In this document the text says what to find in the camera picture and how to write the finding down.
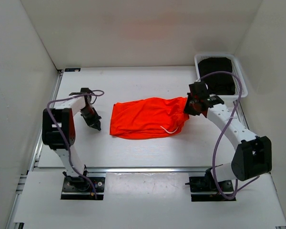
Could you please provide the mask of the orange shorts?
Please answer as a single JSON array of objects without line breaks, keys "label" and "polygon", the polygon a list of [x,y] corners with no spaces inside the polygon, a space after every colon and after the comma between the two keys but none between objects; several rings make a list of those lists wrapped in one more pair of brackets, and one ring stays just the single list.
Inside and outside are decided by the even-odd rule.
[{"label": "orange shorts", "polygon": [[189,115],[184,113],[187,99],[152,97],[112,108],[110,135],[129,140],[163,138],[181,132]]}]

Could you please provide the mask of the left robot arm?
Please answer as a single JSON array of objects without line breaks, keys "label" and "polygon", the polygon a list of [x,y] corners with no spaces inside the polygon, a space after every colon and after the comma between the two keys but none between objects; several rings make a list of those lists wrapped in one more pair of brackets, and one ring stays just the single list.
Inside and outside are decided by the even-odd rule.
[{"label": "left robot arm", "polygon": [[89,128],[101,131],[101,116],[93,104],[103,95],[102,90],[81,88],[66,98],[48,102],[42,113],[42,141],[59,156],[66,169],[65,177],[75,177],[74,185],[80,191],[87,190],[91,182],[75,149],[74,116],[79,114]]}]

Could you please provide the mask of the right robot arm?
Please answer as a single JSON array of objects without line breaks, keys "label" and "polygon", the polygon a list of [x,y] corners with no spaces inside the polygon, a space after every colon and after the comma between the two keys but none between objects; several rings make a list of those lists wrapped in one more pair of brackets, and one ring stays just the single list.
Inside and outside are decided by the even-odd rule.
[{"label": "right robot arm", "polygon": [[223,181],[246,181],[272,170],[272,143],[267,136],[259,137],[248,130],[227,108],[217,95],[210,95],[203,82],[189,85],[190,92],[184,112],[203,115],[214,123],[221,135],[226,136],[235,149],[230,163],[206,170],[204,184],[211,191],[217,190]]}]

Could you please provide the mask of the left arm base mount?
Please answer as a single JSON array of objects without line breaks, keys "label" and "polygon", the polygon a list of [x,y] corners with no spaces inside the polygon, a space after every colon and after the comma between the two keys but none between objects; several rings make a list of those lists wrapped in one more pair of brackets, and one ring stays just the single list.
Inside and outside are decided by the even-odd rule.
[{"label": "left arm base mount", "polygon": [[103,200],[105,177],[88,177],[90,181],[87,181],[81,176],[68,176],[66,172],[63,175],[62,200]]}]

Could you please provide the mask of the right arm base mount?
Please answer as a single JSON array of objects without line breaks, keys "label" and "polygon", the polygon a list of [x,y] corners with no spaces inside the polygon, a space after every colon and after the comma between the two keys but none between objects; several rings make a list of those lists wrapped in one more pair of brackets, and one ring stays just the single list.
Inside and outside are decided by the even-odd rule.
[{"label": "right arm base mount", "polygon": [[189,177],[185,185],[190,187],[192,202],[236,201],[236,198],[226,199],[221,195],[215,185],[211,168],[205,171],[204,176]]}]

